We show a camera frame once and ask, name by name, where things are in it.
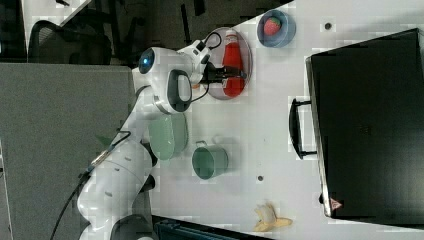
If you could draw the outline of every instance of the red triangle sticker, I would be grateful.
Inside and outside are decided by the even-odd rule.
[[[332,198],[330,198],[330,204],[331,204],[331,209],[332,210],[336,210],[338,208],[343,207],[343,205],[341,203],[337,202],[336,200],[334,200]]]

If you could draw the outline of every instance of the green mug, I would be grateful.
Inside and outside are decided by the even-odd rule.
[[[218,145],[208,146],[205,141],[196,142],[197,149],[193,153],[194,172],[203,180],[223,174],[228,168],[228,155]]]

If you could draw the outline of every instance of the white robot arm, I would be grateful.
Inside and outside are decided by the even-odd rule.
[[[210,49],[202,41],[181,52],[150,48],[143,53],[139,69],[150,86],[141,91],[121,129],[131,137],[102,152],[89,169],[77,204],[90,225],[80,240],[110,240],[117,223],[133,214],[133,202],[152,170],[152,158],[140,144],[148,120],[188,109],[191,84],[202,79],[209,57]]]

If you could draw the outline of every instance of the white table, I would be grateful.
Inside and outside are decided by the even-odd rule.
[[[296,0],[280,8],[297,23],[286,47],[265,48],[256,37],[259,17],[235,27],[248,39],[253,78],[242,96],[219,101],[210,96],[186,112],[189,145],[170,162],[160,161],[152,175],[152,214],[272,239],[422,239],[424,232],[326,218],[318,162],[300,160],[290,144],[288,114],[294,97],[308,98],[305,59],[317,52],[424,26],[421,0]],[[331,22],[333,28],[324,30]],[[133,71],[136,89],[146,84]],[[303,107],[304,144],[314,149],[310,108]],[[200,180],[191,165],[195,142],[224,146],[230,171]],[[259,182],[257,177],[264,176]],[[289,227],[253,233],[257,204],[271,201]]]
[[[21,0],[24,16],[25,43],[28,49],[31,30],[40,20],[50,21],[63,26],[69,19],[83,9],[91,0],[65,0],[70,6],[65,7],[55,0]]]

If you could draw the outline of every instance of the banana peel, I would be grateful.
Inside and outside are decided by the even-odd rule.
[[[260,220],[254,227],[255,232],[268,232],[275,227],[284,227],[292,224],[292,220],[288,218],[278,218],[275,214],[274,207],[270,203],[258,205],[255,209]]]

